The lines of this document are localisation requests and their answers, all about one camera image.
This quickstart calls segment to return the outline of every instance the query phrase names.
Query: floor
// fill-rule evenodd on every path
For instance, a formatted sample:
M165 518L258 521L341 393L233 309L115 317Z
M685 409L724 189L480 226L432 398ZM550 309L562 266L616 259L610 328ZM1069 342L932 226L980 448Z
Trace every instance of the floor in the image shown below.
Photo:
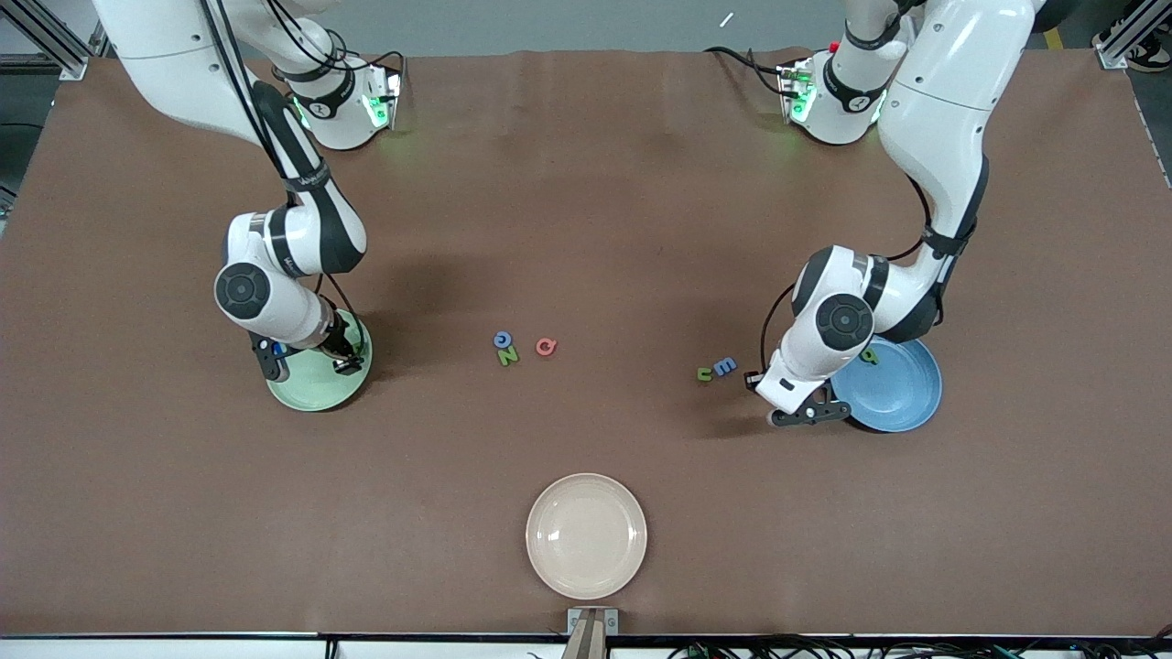
M1123 0L1086 0L1059 28L1062 42L1085 47L1122 5ZM348 0L320 21L356 50L394 48L409 56L443 56L515 50L687 52L715 45L741 50L817 48L841 35L843 12L826 0ZM1030 45L1047 47L1040 35ZM0 41L0 53L9 52L12 45ZM1132 73L1131 79L1156 148L1172 158L1172 73ZM53 76L0 75L0 124L43 124L57 84ZM0 185L19 192L38 137L35 128L0 125ZM4 215L0 208L0 235Z

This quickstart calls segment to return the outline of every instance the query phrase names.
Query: black sneaker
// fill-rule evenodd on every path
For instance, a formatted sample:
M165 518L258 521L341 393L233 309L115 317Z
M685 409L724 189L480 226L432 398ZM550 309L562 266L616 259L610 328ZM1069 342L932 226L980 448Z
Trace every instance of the black sneaker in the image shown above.
M1112 34L1119 32L1122 25L1123 20L1117 20L1111 23L1111 27L1092 36L1091 46L1099 46L1110 39ZM1127 67L1143 73L1159 73L1168 68L1168 64L1172 63L1172 56L1164 49L1164 46L1154 33L1149 34L1143 41L1137 43L1127 53L1126 59Z

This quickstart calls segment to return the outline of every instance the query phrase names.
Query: robotic arm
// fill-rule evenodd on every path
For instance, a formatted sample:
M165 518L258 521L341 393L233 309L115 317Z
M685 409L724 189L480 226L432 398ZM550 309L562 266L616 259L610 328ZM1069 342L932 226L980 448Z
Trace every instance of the robotic arm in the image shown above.
M224 267L214 284L217 305L248 331L261 371L272 381L287 379L285 358L304 349L329 355L339 375L362 368L356 347L346 339L346 320L333 304L297 281L309 274L349 272L367 246L362 222L302 130L302 121L312 122L323 144L353 148L389 124L379 121L388 117L369 109L394 101L380 83L387 80L386 70L380 74L374 70L379 67L340 53L316 23L297 21L328 4L95 1L127 73L155 109L261 147L280 172L289 203L231 222ZM234 32L285 72L314 118L295 116L280 91L244 67Z
M887 155L932 202L922 245L908 266L838 245L810 258L791 297L793 326L774 351L766 372L750 380L777 409L786 415L802 409L873 335L908 341L927 333L936 321L948 278L976 227L976 210L989 172L981 149L984 125L1017 66L1042 1L928 0L919 36L886 89L878 120ZM892 21L886 9L868 14L863 8L870 5L894 11L891 0L850 0L849 5L854 7L849 15L871 16L872 33L875 25L887 25L881 34L894 39L897 28L891 26L899 25L902 13L897 12ZM884 18L877 23L879 15ZM854 42L861 40L850 36L853 29L849 20L847 39L834 57L823 59L822 70L837 72L836 61L847 53L850 61L867 60L857 52ZM878 81L892 61L891 54L901 50L894 43L871 50L871 63L859 64L870 72L871 80ZM847 75L844 72L839 79ZM840 136L861 136L875 110L868 104L863 109L871 113L852 115L850 101L841 102L833 90L827 94L817 88L825 83L823 77L810 79L818 80L808 86L815 89L800 89L790 111L805 104L804 127L817 127L810 130L815 137L819 136L817 130L834 125L849 129L839 131ZM859 91L875 100L884 94ZM817 103L826 108L825 122L815 116ZM845 120L836 121L834 113L843 113L837 118Z

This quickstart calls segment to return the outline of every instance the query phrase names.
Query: white plate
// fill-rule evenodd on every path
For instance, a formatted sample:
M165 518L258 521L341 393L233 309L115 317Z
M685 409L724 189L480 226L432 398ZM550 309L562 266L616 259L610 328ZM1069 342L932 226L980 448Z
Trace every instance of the white plate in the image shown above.
M547 586L574 599L598 599L619 592L639 571L647 553L647 519L622 483L574 474L537 497L525 545Z

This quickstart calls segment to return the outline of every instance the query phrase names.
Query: brown tabletop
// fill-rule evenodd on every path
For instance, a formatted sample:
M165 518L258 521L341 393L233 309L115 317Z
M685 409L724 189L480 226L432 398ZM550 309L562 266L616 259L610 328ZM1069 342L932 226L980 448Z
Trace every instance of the brown tabletop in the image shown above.
M375 358L301 414L212 298L229 219L282 199L260 150L113 61L61 87L0 242L2 631L559 629L524 525L575 471L647 512L605 600L628 632L1167 621L1172 197L1124 74L1027 53L926 338L943 403L893 436L770 428L740 379L810 253L915 239L874 133L815 144L700 54L418 60L408 94L401 131L328 154Z

